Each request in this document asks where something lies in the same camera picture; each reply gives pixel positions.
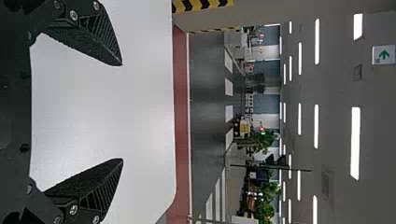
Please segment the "hazard stripe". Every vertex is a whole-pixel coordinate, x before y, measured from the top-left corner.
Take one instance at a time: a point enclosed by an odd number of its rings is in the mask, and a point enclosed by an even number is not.
[[[175,13],[182,13],[186,11],[186,8],[184,7],[184,4],[181,1],[175,1],[172,3],[172,5],[174,5],[176,8]]]
[[[200,0],[200,1],[201,1],[201,4],[202,4],[201,9],[207,9],[207,8],[210,7],[209,1],[207,1],[207,0]]]
[[[184,8],[186,8],[186,11],[191,11],[192,10],[192,3],[189,0],[183,0],[181,1],[184,5]]]
[[[219,0],[209,0],[209,8],[215,8],[218,7],[220,5],[220,1]]]
[[[241,27],[239,27],[239,26],[231,26],[231,27],[208,29],[208,30],[198,30],[198,31],[190,32],[190,34],[209,33],[209,32],[216,32],[216,31],[236,31],[236,32],[240,32],[241,31]]]
[[[200,0],[190,0],[192,4],[192,11],[198,11],[202,8],[202,3]]]
[[[216,7],[231,7],[234,0],[174,0],[172,13],[198,11]]]

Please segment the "white wall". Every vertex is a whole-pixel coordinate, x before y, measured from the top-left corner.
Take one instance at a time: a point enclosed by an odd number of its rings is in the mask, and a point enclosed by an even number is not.
[[[252,59],[256,61],[279,59],[279,45],[253,47],[251,55]]]
[[[236,217],[232,216],[231,222],[238,223],[238,224],[255,224],[256,219],[248,218],[248,217]]]
[[[262,154],[261,152],[255,153],[253,155],[255,161],[265,161],[271,154],[274,154],[274,159],[279,158],[279,147],[268,147],[268,153]]]
[[[124,66],[99,63],[45,35],[31,50],[31,176],[47,189],[124,158],[104,223],[155,223],[176,192],[171,8],[169,1],[102,3]]]
[[[253,114],[254,128],[260,127],[260,121],[266,129],[279,129],[279,114]]]
[[[265,95],[279,95],[280,87],[266,87],[264,94]]]

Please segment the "white table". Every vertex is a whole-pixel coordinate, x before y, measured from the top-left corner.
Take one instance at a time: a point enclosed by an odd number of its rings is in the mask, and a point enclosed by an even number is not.
[[[32,48],[31,176],[47,189],[124,158],[104,223],[154,223],[176,193],[169,1],[102,2],[123,67],[110,67],[42,35]]]

